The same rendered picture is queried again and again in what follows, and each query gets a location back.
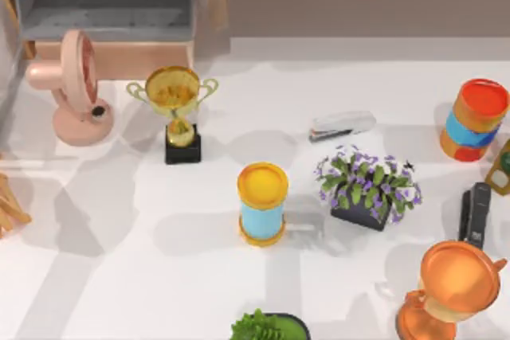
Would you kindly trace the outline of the wooden folding stand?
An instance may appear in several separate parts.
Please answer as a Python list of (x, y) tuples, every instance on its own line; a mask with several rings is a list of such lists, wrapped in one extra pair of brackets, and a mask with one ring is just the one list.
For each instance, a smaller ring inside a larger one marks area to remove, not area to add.
[(0, 171), (0, 239), (3, 238), (3, 233), (14, 228), (13, 221), (29, 224), (32, 217), (19, 205), (10, 188), (9, 178)]

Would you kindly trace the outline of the purple flower plant pot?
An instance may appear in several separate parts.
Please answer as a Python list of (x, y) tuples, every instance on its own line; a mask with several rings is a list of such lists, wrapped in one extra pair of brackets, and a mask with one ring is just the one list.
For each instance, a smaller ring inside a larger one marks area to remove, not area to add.
[(356, 145), (337, 146), (317, 163), (314, 175), (320, 200), (333, 217), (379, 232), (423, 202), (411, 163), (368, 154)]

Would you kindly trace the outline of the silver stapler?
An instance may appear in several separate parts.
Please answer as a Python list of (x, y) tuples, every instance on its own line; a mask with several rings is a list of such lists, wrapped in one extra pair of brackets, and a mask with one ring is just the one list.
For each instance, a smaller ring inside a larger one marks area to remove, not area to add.
[(376, 125), (374, 115), (369, 111), (347, 111), (314, 119), (309, 132), (312, 143), (335, 137), (369, 131)]

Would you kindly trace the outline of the pale wooden drawer front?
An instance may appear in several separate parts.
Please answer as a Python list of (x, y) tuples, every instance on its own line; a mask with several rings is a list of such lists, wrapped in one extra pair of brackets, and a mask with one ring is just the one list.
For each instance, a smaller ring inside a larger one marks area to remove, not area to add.
[(70, 30), (61, 41), (36, 41), (25, 70), (35, 88), (82, 87), (96, 80), (142, 80), (156, 69), (193, 66), (193, 41), (99, 41)]

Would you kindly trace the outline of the copper trophy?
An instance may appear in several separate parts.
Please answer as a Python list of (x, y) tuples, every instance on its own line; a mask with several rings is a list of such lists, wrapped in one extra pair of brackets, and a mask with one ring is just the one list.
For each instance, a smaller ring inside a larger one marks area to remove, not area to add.
[(491, 260), (462, 241), (445, 240), (422, 258), (418, 288), (406, 294), (396, 317), (401, 340), (454, 340), (457, 323), (490, 307), (507, 260)]

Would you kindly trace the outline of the gold trophy black base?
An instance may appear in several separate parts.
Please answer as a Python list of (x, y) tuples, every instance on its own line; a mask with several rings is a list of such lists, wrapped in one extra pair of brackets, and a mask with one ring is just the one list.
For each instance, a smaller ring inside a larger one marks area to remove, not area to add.
[(169, 119), (164, 139), (167, 165), (202, 160), (197, 124), (190, 122), (187, 116), (197, 111), (200, 103), (214, 94), (218, 86), (215, 79), (200, 80), (192, 69), (183, 66), (159, 68), (147, 78), (145, 85), (127, 84), (130, 96)]

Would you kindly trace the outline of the yellow and blue can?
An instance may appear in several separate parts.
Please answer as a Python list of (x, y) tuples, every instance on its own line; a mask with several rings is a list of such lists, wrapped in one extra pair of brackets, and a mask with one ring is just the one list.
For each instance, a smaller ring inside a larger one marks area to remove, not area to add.
[(254, 162), (237, 177), (241, 201), (238, 225), (254, 246), (275, 244), (285, 230), (284, 201), (288, 195), (286, 173), (271, 162)]

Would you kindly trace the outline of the black stapler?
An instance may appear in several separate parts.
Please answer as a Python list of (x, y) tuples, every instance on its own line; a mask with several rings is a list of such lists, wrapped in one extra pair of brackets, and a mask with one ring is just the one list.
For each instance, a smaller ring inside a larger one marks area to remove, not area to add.
[(476, 182), (466, 190), (461, 200), (458, 240), (482, 249), (491, 201), (491, 188), (485, 182)]

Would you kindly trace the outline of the green plant black pot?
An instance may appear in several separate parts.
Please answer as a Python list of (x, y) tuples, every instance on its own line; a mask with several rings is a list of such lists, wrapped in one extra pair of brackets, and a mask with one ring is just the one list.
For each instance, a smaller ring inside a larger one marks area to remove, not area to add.
[(231, 325), (229, 340), (312, 340), (306, 324), (288, 313), (266, 313), (256, 309), (244, 313)]

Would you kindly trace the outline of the olive box green dot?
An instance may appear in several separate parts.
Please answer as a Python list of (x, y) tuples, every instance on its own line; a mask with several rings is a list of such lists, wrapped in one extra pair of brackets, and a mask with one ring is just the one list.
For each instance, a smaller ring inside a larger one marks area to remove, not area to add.
[(499, 195), (510, 194), (510, 139), (500, 149), (484, 181)]

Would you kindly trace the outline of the pink desk fan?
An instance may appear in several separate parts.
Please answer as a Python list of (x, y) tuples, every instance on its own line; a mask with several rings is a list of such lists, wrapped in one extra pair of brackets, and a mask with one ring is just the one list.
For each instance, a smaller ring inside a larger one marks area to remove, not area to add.
[(84, 32), (66, 32), (60, 58), (31, 62), (25, 78), (33, 88), (52, 93), (57, 103), (53, 129), (64, 143), (89, 146), (112, 130), (113, 111), (98, 97), (94, 50)]

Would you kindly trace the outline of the orange and blue can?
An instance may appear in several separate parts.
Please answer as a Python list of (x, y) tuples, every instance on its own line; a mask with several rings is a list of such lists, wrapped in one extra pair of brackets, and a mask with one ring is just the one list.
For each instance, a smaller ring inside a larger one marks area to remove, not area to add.
[(461, 162), (481, 159), (510, 108), (510, 92), (488, 79), (465, 82), (440, 134), (442, 150)]

